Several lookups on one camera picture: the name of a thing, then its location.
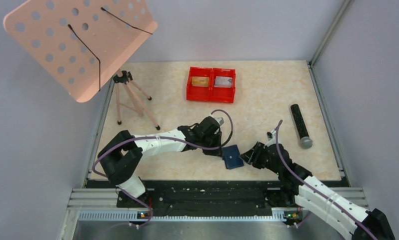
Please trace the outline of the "navy blue card holder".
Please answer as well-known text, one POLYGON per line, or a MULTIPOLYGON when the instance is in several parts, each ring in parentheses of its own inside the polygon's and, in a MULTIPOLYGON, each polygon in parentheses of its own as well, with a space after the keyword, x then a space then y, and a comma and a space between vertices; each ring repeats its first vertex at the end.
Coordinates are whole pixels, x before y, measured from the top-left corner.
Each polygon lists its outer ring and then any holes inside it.
POLYGON ((244 166, 244 161, 240 158, 240 151, 236 144, 222 148, 222 159, 228 170, 244 166))

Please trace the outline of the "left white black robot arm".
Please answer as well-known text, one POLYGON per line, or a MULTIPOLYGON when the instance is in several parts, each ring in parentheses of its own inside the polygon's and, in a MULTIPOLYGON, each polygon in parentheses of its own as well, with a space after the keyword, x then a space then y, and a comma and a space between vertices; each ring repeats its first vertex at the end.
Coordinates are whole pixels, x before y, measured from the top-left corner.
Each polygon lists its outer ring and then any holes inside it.
POLYGON ((217 156, 221 149, 221 126, 224 119, 209 115, 200 123, 181 125, 171 131, 149 135, 132 135, 120 131, 98 154, 105 177, 117 188, 129 193, 136 207, 148 200, 148 193, 135 170, 141 160, 169 152, 201 149, 205 155, 217 156))

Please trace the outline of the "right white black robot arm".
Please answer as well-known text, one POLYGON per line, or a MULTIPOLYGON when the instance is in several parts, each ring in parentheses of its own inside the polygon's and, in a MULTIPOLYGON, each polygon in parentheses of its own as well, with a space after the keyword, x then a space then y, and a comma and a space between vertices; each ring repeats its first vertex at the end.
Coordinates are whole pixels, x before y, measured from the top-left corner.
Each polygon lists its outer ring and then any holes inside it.
POLYGON ((248 165, 277 174, 281 201, 307 209, 334 228, 345 240, 394 240, 387 216, 368 210, 330 189, 301 165, 293 162, 282 144, 257 142, 240 155, 248 165))

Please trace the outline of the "silver card in bin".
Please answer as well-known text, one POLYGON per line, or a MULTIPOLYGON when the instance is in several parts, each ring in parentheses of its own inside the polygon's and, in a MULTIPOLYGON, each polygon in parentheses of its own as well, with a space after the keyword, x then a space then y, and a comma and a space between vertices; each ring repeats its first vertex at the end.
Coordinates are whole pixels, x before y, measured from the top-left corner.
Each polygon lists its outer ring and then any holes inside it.
POLYGON ((214 87, 231 88, 233 86, 233 78, 229 76, 216 76, 214 79, 214 87))

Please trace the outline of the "gold card in bin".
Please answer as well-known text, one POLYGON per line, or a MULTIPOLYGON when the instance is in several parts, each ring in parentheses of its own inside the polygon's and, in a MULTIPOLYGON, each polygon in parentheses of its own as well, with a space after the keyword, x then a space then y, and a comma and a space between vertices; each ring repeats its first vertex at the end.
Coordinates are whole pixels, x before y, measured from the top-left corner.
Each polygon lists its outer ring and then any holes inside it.
POLYGON ((208 87, 210 78, 208 76, 193 76, 191 78, 191 85, 194 87, 208 87))

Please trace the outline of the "right red plastic bin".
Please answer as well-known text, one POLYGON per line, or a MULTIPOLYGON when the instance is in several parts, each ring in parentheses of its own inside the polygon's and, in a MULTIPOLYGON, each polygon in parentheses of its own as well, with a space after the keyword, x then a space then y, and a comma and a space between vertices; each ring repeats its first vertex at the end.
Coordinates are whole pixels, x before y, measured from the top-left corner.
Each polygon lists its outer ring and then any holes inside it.
POLYGON ((236 70, 213 68, 210 101, 232 104, 236 92, 236 70))

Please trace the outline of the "red plastic bin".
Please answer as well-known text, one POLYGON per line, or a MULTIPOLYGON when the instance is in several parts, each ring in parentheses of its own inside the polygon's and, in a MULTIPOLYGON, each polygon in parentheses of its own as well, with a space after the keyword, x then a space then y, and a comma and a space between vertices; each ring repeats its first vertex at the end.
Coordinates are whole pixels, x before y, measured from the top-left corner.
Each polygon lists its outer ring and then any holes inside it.
POLYGON ((211 68, 191 66, 186 85, 186 99, 208 102, 210 100, 211 76, 211 68))
POLYGON ((232 104, 236 92, 236 70, 213 68, 210 101, 232 104))

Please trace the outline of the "black microphone with grey head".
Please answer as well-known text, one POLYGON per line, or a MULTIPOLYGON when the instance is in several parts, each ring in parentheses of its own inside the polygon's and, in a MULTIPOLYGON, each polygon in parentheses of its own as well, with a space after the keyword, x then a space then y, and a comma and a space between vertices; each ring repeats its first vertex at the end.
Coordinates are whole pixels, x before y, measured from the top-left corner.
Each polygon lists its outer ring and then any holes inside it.
POLYGON ((313 140, 310 138, 307 126, 305 124, 301 109, 298 104, 292 104, 290 106, 290 111, 293 117, 293 122, 295 124, 299 144, 303 149, 310 149, 313 146, 313 140))

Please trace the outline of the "left red plastic bin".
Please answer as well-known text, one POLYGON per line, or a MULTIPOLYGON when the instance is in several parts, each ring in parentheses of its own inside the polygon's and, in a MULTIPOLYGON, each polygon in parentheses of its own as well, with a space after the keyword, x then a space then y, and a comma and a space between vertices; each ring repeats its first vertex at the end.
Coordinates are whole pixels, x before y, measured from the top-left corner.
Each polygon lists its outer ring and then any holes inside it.
POLYGON ((186 99, 208 102, 210 100, 211 76, 211 68, 191 66, 186 85, 186 99))

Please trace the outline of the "pink tripod stand legs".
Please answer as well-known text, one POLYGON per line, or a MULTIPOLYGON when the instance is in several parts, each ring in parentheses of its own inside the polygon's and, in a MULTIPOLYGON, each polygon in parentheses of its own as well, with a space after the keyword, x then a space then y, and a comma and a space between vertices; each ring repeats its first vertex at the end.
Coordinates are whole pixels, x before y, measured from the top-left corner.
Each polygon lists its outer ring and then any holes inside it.
POLYGON ((117 111, 117 124, 122 124, 121 107, 127 108, 136 112, 140 117, 144 114, 148 116, 157 131, 161 129, 161 126, 153 116, 152 112, 147 108, 144 102, 141 100, 139 95, 136 93, 134 88, 138 89, 149 101, 152 100, 150 94, 148 94, 142 87, 135 82, 130 71, 122 70, 119 68, 112 78, 115 85, 115 98, 116 98, 116 111, 117 111), (133 106, 128 106, 121 102, 120 98, 120 86, 126 91, 129 99, 133 106))

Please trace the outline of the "pink perforated music stand desk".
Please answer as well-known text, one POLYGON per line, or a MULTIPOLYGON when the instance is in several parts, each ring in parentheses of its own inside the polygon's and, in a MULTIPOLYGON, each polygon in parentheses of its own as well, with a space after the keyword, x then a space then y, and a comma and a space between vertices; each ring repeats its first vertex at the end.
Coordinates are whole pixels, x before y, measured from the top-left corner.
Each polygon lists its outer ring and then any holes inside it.
POLYGON ((28 0, 3 19, 77 102, 89 101, 158 28, 144 0, 28 0))

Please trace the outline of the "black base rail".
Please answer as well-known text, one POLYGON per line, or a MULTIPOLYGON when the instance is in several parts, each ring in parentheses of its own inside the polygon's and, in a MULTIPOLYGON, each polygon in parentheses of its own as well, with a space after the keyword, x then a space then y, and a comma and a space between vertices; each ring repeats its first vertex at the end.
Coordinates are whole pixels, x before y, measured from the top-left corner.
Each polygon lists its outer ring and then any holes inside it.
POLYGON ((147 180, 132 199, 102 180, 74 189, 68 208, 81 220, 144 223, 193 221, 299 220, 305 208, 294 203, 278 181, 147 180))

